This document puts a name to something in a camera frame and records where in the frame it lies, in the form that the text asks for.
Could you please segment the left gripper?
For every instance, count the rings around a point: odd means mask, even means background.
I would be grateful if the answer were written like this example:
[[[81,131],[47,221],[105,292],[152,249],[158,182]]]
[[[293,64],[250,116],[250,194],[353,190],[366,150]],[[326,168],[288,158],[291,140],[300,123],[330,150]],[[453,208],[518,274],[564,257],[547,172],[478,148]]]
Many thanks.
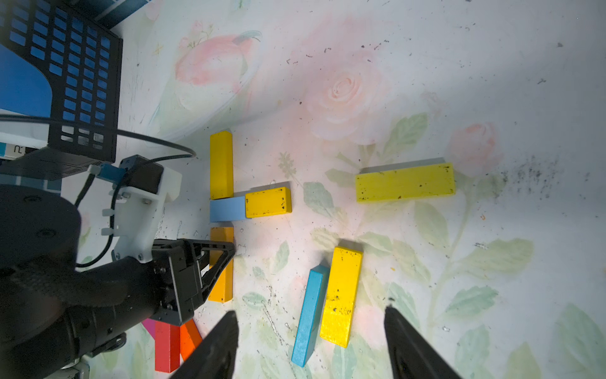
[[[151,252],[161,297],[152,318],[181,326],[208,301],[222,271],[234,260],[235,245],[198,239],[157,239]]]

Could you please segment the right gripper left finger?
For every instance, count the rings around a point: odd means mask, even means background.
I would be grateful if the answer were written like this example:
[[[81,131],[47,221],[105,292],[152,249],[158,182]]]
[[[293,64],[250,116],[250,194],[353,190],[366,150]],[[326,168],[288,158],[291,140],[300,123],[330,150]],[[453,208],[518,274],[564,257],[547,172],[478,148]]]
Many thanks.
[[[235,372],[238,336],[237,314],[231,310],[170,378],[231,379]]]

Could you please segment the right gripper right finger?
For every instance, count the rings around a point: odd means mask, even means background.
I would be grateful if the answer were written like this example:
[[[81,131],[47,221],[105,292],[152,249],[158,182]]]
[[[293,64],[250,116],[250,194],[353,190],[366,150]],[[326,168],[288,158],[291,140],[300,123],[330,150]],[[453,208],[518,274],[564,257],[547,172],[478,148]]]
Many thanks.
[[[460,375],[393,306],[385,310],[384,331],[395,379],[451,378]]]

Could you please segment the orange-yellow long block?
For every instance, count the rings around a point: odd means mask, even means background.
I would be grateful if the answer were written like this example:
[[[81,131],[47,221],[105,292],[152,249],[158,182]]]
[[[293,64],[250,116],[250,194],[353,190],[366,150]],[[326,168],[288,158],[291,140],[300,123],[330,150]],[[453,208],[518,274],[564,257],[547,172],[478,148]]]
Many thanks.
[[[213,227],[210,239],[213,242],[233,243],[235,231],[233,227]],[[208,296],[208,301],[227,303],[233,298],[234,262],[231,261],[222,271],[219,279]]]

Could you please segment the light blue short block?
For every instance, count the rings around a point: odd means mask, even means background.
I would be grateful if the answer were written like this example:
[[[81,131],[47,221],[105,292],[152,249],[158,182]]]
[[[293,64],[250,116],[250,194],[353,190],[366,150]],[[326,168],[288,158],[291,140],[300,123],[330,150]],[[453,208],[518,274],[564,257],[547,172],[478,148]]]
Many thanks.
[[[209,219],[211,223],[246,220],[246,199],[244,197],[229,197],[211,200]]]

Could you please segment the small yellow short block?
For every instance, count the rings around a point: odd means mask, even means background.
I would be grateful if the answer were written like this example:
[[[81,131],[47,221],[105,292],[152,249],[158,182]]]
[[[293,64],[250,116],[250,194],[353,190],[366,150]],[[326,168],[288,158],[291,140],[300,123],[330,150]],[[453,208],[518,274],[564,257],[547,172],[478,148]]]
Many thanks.
[[[291,213],[290,189],[284,186],[248,193],[245,195],[245,208],[249,219]]]

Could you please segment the teal long block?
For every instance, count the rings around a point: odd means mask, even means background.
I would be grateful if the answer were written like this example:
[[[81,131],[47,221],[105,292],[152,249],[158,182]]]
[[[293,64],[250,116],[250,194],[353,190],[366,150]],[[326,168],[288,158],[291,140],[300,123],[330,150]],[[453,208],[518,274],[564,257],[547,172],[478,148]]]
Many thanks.
[[[306,365],[316,345],[329,274],[330,268],[324,265],[317,265],[309,271],[291,356],[292,363],[300,367]]]

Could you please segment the lemon yellow long block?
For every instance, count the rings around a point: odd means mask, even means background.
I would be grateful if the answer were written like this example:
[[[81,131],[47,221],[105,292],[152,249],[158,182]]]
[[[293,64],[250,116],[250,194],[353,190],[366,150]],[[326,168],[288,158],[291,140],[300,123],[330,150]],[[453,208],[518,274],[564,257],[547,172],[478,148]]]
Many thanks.
[[[354,184],[358,203],[449,197],[457,192],[450,163],[368,167],[355,176]]]

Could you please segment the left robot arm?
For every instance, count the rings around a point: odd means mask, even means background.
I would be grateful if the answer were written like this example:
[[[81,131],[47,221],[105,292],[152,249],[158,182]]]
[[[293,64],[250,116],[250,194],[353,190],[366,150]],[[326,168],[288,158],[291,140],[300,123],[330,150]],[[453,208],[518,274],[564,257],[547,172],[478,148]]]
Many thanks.
[[[41,189],[1,188],[1,376],[44,378],[112,352],[135,325],[180,326],[235,255],[233,243],[158,239],[152,259],[76,269],[81,217]]]

